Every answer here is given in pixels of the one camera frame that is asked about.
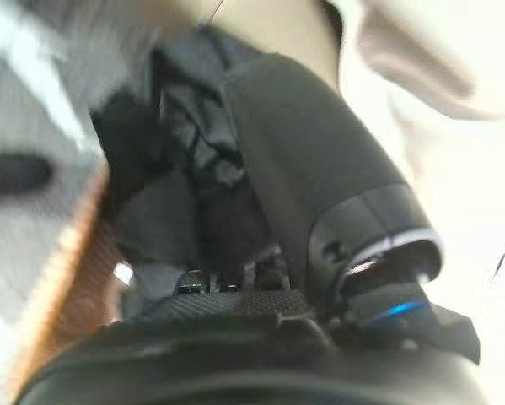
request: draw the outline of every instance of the gray floor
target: gray floor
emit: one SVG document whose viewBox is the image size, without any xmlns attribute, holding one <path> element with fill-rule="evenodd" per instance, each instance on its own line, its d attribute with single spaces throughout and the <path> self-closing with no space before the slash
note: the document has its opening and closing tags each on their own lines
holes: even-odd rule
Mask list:
<svg viewBox="0 0 505 405">
<path fill-rule="evenodd" d="M 154 31 L 135 25 L 133 14 L 120 2 L 22 3 L 67 38 L 68 58 L 59 64 L 62 82 L 85 132 L 95 137 L 88 109 L 98 106 L 142 64 Z M 14 339 L 21 338 L 14 331 L 22 309 L 75 202 L 103 158 L 78 151 L 0 57 L 1 152 L 36 153 L 55 170 L 44 191 L 0 198 L 0 403 L 4 403 L 3 377 Z"/>
</svg>

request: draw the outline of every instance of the wooden edge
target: wooden edge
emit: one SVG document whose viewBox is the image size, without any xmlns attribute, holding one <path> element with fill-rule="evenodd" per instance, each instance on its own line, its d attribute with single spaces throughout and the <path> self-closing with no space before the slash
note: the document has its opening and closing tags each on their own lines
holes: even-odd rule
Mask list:
<svg viewBox="0 0 505 405">
<path fill-rule="evenodd" d="M 48 360 L 48 353 L 42 348 L 51 345 L 51 332 L 89 246 L 109 179 L 109 168 L 104 162 L 81 197 L 70 225 L 61 233 L 56 251 L 46 262 L 28 299 L 19 323 L 18 336 L 21 340 L 6 380 L 5 392 L 10 402 L 18 396 L 24 383 Z"/>
</svg>

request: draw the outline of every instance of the black nylon fabric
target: black nylon fabric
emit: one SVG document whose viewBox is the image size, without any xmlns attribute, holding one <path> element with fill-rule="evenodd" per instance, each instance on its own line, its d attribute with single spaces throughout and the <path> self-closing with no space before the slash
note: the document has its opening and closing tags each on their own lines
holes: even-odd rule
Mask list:
<svg viewBox="0 0 505 405">
<path fill-rule="evenodd" d="M 221 96 L 227 74 L 259 55 L 220 30 L 193 30 L 153 51 L 144 94 L 122 89 L 92 113 L 110 165 L 107 212 L 141 295 L 127 297 L 130 316 L 180 272 L 238 283 L 243 260 L 273 243 Z"/>
</svg>

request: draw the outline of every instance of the carbon fiber texture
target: carbon fiber texture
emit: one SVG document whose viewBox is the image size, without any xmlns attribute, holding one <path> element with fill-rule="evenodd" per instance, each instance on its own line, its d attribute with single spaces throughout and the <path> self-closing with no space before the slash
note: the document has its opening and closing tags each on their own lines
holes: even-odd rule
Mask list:
<svg viewBox="0 0 505 405">
<path fill-rule="evenodd" d="M 159 301 L 135 321 L 192 321 L 206 316 L 265 316 L 307 309 L 297 290 L 183 294 Z"/>
</svg>

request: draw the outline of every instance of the blue led light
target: blue led light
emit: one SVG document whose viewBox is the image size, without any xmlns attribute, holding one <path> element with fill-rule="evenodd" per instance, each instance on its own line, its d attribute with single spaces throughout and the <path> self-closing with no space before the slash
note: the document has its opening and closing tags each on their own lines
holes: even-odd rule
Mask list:
<svg viewBox="0 0 505 405">
<path fill-rule="evenodd" d="M 390 310 L 385 312 L 384 316 L 394 316 L 394 315 L 403 314 L 404 312 L 419 308 L 423 304 L 424 304 L 423 302 L 406 302 L 405 304 L 400 304 L 400 305 L 394 306 L 393 308 L 391 308 Z"/>
</svg>

